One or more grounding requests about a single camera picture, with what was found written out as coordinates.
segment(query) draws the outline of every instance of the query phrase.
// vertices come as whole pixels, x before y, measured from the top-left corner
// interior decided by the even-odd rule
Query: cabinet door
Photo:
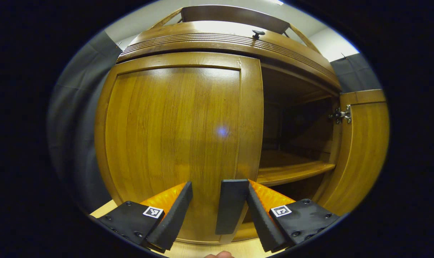
[[[95,145],[117,205],[191,181],[193,199],[177,240],[219,244],[228,241],[215,235],[220,182],[256,178],[262,133],[258,59],[170,53],[112,68],[97,108]]]

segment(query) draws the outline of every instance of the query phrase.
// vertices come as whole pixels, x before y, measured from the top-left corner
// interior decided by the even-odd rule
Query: black knob
[[[254,39],[259,39],[260,38],[259,35],[264,35],[264,31],[254,30],[254,29],[252,31],[253,31],[253,33],[255,33],[255,35],[252,36]]]

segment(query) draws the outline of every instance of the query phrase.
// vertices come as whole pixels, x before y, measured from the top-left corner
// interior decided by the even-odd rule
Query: metal hinge
[[[337,124],[341,124],[342,119],[347,119],[348,124],[351,124],[351,105],[346,105],[346,111],[341,111],[337,108],[334,114],[328,116],[329,119],[336,119]]]

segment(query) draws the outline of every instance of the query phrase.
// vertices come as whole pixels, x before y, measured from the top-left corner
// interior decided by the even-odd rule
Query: gray curtain
[[[47,116],[52,163],[73,199],[86,212],[111,200],[94,150],[97,101],[121,50],[105,31],[94,36],[58,78]]]
[[[353,54],[330,62],[343,88],[343,93],[382,89],[376,74],[362,54]]]

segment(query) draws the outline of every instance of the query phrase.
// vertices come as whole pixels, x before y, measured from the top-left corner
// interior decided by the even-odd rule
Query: ceiling
[[[239,6],[269,14],[292,23],[307,37],[327,28],[325,24],[314,17],[290,5],[277,5],[268,0],[159,0],[139,8],[118,21],[115,21],[105,28],[105,31],[114,42],[126,41],[122,42],[123,46],[128,45],[136,35],[149,29],[156,22],[181,7],[210,4]],[[176,23],[179,19],[180,17],[176,16],[175,19],[171,20],[169,23]],[[288,34],[292,39],[302,42],[292,31]]]

